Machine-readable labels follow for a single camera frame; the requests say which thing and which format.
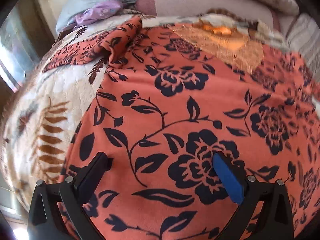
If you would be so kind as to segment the purple patterned cloth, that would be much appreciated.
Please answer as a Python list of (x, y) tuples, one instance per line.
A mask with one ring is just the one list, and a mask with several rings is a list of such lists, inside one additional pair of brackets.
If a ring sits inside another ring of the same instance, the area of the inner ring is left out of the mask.
[(114, 16), (116, 13), (123, 9), (123, 3), (116, 0), (109, 0), (105, 2), (98, 3), (93, 7), (80, 12), (73, 16), (64, 30), (75, 29), (81, 26), (91, 25), (99, 20), (104, 20), (109, 17)]

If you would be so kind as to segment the orange black floral garment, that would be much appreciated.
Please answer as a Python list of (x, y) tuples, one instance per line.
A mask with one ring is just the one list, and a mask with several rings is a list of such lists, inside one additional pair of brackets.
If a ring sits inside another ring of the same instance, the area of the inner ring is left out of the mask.
[(295, 234), (319, 213), (319, 117), (302, 56), (246, 36), (241, 70), (140, 17), (57, 51), (46, 70), (106, 66), (66, 155), (74, 175), (96, 154), (113, 159), (84, 205), (106, 239), (214, 239), (236, 209), (212, 158), (287, 187)]

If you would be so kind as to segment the cream leaf patterned blanket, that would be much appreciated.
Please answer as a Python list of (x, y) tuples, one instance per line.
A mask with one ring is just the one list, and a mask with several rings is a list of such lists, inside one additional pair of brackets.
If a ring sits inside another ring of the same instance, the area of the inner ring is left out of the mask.
[[(142, 15), (136, 11), (131, 14), (113, 16), (106, 20), (94, 23), (89, 26), (80, 27), (52, 46), (51, 50), (44, 55), (40, 64), (28, 77), (26, 83), (14, 95), (15, 97), (7, 105), (3, 113), (1, 127), (1, 168), (6, 182), (14, 188), (17, 198), (23, 207), (28, 211), (31, 204), (31, 192), (37, 179), (44, 179), (46, 182), (53, 182), (62, 168), (63, 158), (67, 152), (67, 146), (71, 142), (72, 131), (75, 130), (77, 121), (80, 121), (86, 107), (89, 106), (98, 85), (103, 80), (103, 71), (106, 70), (108, 59), (107, 51), (103, 48), (97, 55), (93, 55), (92, 60), (83, 61), (84, 67), (74, 67), (67, 64), (58, 68), (43, 72), (55, 54), (65, 50), (66, 47), (77, 45), (82, 41), (91, 41), (96, 44), (97, 38), (102, 39), (102, 34), (108, 33), (133, 16), (140, 16), (143, 27), (166, 27), (167, 31), (178, 31), (178, 38), (182, 41), (174, 41), (173, 49), (180, 49), (187, 59), (196, 61), (196, 56), (201, 56), (201, 46), (197, 38), (189, 31), (195, 29), (188, 25), (196, 24), (197, 20), (209, 22), (213, 25), (227, 25), (236, 27), (237, 31), (244, 36), (248, 36), (244, 47), (258, 49), (259, 58), (263, 62), (263, 44), (268, 45), (269, 52), (284, 53), (281, 56), (281, 63), (285, 59), (290, 59), (295, 52), (295, 48), (289, 47), (289, 41), (276, 29), (269, 28), (261, 21), (240, 22), (232, 17), (220, 14), (206, 14), (199, 17), (156, 17)], [(308, 102), (306, 104), (313, 111), (302, 107), (303, 92), (308, 90), (302, 85), (295, 85), (296, 88), (286, 87), (285, 98), (292, 99), (298, 103), (297, 109), (299, 118), (305, 120), (302, 128), (302, 135), (307, 140), (307, 150), (311, 150), (311, 145), (319, 146), (319, 128), (313, 134), (311, 127), (318, 123), (319, 112), (315, 113), (315, 101), (312, 102), (312, 95), (306, 94)]]

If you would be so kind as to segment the window with dark frame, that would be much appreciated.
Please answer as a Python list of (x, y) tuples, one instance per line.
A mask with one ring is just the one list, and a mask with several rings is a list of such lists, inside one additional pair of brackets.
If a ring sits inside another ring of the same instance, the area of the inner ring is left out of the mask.
[(38, 0), (19, 0), (1, 25), (1, 78), (12, 91), (23, 85), (53, 43)]

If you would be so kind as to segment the pink bed sheet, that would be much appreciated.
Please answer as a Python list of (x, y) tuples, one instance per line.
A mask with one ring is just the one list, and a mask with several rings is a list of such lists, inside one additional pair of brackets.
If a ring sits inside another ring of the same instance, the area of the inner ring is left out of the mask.
[(279, 29), (278, 15), (293, 17), (256, 0), (137, 0), (138, 11), (155, 16), (196, 16), (210, 10), (228, 11), (245, 20), (261, 20)]

